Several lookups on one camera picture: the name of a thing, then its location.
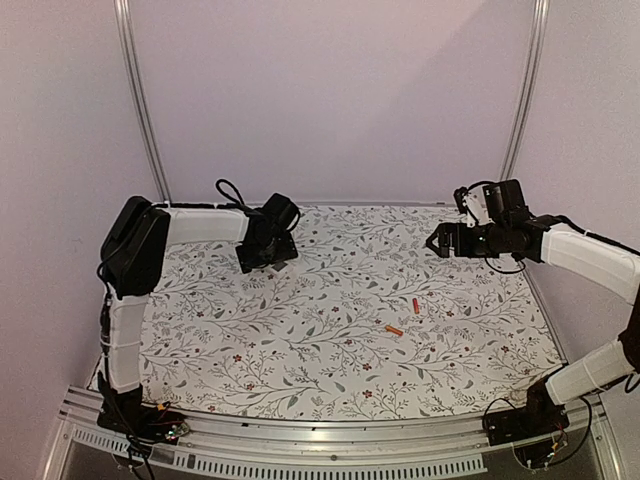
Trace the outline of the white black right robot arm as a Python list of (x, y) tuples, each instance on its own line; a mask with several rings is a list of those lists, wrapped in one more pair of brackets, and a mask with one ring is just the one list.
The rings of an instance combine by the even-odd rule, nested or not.
[(480, 181), (454, 193), (465, 221), (441, 223), (426, 246), (441, 258), (497, 259), (509, 254), (558, 267), (613, 292), (631, 305), (626, 328), (580, 360), (543, 377), (526, 392), (520, 408), (485, 413), (491, 445), (551, 434), (568, 427), (567, 403), (606, 391), (639, 371), (639, 253), (577, 226), (564, 215), (534, 215), (516, 179)]

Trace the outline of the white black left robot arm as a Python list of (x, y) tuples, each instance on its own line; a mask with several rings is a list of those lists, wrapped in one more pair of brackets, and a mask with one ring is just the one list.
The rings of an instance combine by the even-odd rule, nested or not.
[(142, 196), (127, 200), (100, 250), (97, 276), (105, 288), (100, 314), (102, 366), (97, 386), (103, 398), (98, 425), (119, 432), (137, 446), (177, 444), (189, 427), (169, 403), (149, 407), (142, 401), (139, 369), (145, 306), (157, 287), (165, 251), (178, 244), (234, 244), (240, 269), (256, 269), (292, 260), (292, 232), (300, 209), (275, 193), (264, 205), (240, 199), (225, 204), (152, 203)]

